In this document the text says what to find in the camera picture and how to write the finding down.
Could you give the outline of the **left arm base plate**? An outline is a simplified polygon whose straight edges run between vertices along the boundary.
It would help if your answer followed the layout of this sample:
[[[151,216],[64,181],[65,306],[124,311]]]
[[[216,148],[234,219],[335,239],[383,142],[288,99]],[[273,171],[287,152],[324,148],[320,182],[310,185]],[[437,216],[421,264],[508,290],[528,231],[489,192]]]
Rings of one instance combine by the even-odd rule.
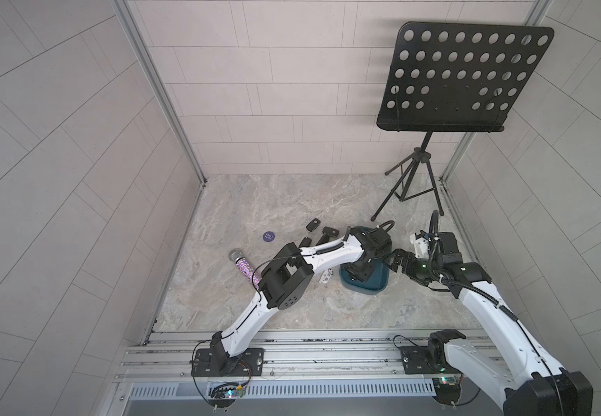
[[[237,357],[221,357],[209,348],[199,348],[192,360],[193,377],[261,376],[264,348],[248,348]]]

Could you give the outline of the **teal storage tray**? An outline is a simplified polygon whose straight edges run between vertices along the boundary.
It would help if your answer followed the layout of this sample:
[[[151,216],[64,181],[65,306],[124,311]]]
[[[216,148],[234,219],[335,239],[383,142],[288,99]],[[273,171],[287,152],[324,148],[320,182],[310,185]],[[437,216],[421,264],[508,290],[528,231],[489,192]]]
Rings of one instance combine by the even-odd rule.
[[[385,289],[390,274],[385,258],[392,253],[389,231],[394,225],[389,220],[374,228],[354,226],[348,230],[344,240],[355,237],[364,253],[356,262],[340,266],[340,279],[347,289],[366,295],[376,295]]]

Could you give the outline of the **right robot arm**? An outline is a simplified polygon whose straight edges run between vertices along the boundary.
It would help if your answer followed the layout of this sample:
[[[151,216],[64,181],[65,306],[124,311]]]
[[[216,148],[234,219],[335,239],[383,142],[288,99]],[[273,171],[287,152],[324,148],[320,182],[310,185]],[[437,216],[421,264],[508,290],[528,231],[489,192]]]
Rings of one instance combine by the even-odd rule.
[[[392,251],[385,265],[412,281],[442,284],[482,325],[501,353],[504,367],[494,363],[456,329],[432,333],[425,347],[427,366],[438,372],[466,375],[506,415],[589,415],[593,386],[580,371],[570,372],[534,338],[506,305],[478,263],[418,259],[408,251]]]

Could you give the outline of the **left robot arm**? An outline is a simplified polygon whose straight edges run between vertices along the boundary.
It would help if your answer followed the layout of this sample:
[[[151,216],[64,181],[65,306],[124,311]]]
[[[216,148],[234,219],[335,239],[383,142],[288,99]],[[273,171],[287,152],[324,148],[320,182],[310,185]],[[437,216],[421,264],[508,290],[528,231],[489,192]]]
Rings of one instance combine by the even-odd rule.
[[[267,321],[302,298],[314,276],[338,267],[347,282],[364,284],[368,291],[371,279],[382,281],[384,258],[392,253],[388,230],[393,225],[387,221],[375,228],[355,226],[341,239],[314,247],[286,244],[253,282],[257,294],[242,314],[226,330],[213,334],[209,345],[213,370],[229,372]]]

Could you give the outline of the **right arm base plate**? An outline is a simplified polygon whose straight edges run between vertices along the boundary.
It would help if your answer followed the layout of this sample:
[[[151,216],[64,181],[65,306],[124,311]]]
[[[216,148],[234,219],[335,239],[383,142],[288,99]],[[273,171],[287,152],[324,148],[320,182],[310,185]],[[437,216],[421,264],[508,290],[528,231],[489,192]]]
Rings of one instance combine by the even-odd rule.
[[[460,374],[449,365],[441,346],[398,347],[405,374]]]

